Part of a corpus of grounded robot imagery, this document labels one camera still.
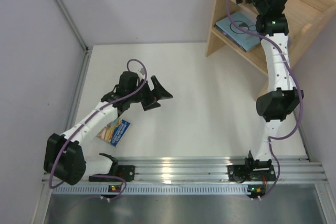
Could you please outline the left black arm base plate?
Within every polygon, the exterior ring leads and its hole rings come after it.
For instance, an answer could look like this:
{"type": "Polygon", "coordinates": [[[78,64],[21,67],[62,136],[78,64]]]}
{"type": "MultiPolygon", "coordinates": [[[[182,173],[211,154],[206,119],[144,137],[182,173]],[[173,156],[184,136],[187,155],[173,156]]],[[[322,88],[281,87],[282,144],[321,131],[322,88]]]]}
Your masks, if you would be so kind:
{"type": "Polygon", "coordinates": [[[126,182],[134,180],[135,166],[133,165],[113,165],[111,171],[107,173],[109,177],[89,176],[90,182],[121,182],[119,179],[110,176],[123,178],[126,182]]]}

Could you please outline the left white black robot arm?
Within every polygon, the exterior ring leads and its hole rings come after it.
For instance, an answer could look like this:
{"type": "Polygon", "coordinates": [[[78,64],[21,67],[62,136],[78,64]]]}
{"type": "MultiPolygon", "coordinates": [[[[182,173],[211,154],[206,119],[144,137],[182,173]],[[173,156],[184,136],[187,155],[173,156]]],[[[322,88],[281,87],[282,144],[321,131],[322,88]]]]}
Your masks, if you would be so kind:
{"type": "Polygon", "coordinates": [[[52,134],[47,140],[44,171],[62,182],[75,185],[84,177],[114,176],[117,160],[109,154],[85,157],[83,148],[109,123],[115,121],[133,103],[144,111],[160,107],[159,100],[171,99],[156,76],[154,88],[138,73],[125,71],[113,90],[105,94],[98,105],[79,123],[62,134],[52,134]]]}

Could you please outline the dark purple galaxy book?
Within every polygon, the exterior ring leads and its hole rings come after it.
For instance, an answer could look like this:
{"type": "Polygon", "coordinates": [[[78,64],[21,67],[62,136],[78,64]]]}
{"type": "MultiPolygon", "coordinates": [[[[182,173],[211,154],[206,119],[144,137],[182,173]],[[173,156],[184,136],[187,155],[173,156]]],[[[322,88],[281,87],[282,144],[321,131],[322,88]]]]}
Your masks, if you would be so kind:
{"type": "Polygon", "coordinates": [[[243,48],[243,46],[241,46],[238,42],[236,42],[230,35],[228,35],[226,32],[224,32],[220,27],[218,27],[217,25],[214,25],[214,27],[222,34],[224,35],[226,38],[228,38],[231,42],[233,42],[235,45],[237,45],[239,48],[241,48],[244,52],[247,52],[246,49],[243,48]]]}

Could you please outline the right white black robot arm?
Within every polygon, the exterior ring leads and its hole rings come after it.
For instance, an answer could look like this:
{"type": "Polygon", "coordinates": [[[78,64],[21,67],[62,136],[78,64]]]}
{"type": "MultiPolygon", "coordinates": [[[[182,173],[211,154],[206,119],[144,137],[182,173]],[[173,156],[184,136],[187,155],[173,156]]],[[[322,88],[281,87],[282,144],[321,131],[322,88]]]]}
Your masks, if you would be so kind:
{"type": "Polygon", "coordinates": [[[249,151],[243,168],[235,167],[230,180],[274,181],[276,178],[271,161],[270,146],[277,139],[277,132],[296,107],[302,106],[303,91],[291,76],[288,55],[288,22],[283,13],[287,0],[236,0],[236,3],[252,3],[258,15],[256,34],[264,50],[268,71],[267,93],[256,101],[259,116],[265,120],[260,146],[249,151]]]}

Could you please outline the light blue swan book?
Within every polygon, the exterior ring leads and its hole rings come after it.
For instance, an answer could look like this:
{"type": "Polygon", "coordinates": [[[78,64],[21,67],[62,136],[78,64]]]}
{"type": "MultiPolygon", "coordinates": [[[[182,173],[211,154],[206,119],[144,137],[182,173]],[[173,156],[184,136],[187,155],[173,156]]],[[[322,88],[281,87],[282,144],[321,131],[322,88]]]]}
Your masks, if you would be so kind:
{"type": "Polygon", "coordinates": [[[236,42],[243,46],[247,52],[258,46],[260,44],[260,39],[258,37],[252,36],[242,31],[243,29],[244,31],[256,33],[255,22],[241,11],[232,13],[231,17],[241,30],[237,29],[228,17],[217,21],[215,25],[230,35],[236,42]]]}

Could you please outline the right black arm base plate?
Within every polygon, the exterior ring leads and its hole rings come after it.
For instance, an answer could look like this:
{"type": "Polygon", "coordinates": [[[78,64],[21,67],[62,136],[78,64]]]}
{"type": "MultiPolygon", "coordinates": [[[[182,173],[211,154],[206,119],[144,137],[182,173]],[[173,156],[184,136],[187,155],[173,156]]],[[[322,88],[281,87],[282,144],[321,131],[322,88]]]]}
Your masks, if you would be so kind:
{"type": "Polygon", "coordinates": [[[276,174],[274,167],[257,167],[254,169],[247,168],[245,165],[229,165],[227,166],[228,178],[230,182],[262,182],[264,179],[275,181],[276,174]]]}

